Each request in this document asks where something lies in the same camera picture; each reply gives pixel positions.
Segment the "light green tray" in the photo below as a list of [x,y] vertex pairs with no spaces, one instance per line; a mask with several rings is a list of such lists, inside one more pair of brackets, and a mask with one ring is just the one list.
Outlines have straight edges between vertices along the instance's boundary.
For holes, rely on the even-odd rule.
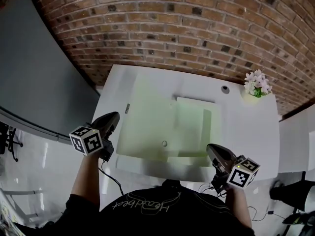
[[163,98],[145,77],[137,77],[117,154],[212,167],[205,151],[208,143],[221,143],[221,112],[217,104]]

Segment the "gray wall panel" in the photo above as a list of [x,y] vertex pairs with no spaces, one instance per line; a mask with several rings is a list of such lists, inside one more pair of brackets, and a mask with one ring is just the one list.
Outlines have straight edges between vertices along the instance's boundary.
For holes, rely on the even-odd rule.
[[0,106],[67,135],[92,121],[99,99],[55,42],[31,0],[0,11]]

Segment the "black shirt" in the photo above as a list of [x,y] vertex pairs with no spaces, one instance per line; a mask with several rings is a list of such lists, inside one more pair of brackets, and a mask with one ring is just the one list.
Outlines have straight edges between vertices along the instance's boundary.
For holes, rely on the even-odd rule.
[[254,235],[253,230],[244,227],[220,199],[167,181],[159,187],[129,192],[101,212],[90,201],[70,195],[66,210],[55,224],[29,232],[19,227],[26,236],[106,235],[125,231]]

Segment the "brick wall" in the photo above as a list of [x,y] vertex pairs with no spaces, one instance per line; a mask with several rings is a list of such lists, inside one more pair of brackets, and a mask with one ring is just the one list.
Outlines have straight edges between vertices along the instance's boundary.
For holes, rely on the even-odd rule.
[[243,83],[261,69],[279,114],[315,97],[315,0],[33,0],[79,69],[112,64]]

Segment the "person's arm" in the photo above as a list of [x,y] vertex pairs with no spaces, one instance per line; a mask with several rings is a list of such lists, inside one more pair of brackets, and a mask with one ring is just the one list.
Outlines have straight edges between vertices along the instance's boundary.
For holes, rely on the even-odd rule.
[[226,190],[225,204],[244,226],[252,228],[244,190],[229,186]]
[[84,156],[71,194],[91,201],[99,209],[99,152]]

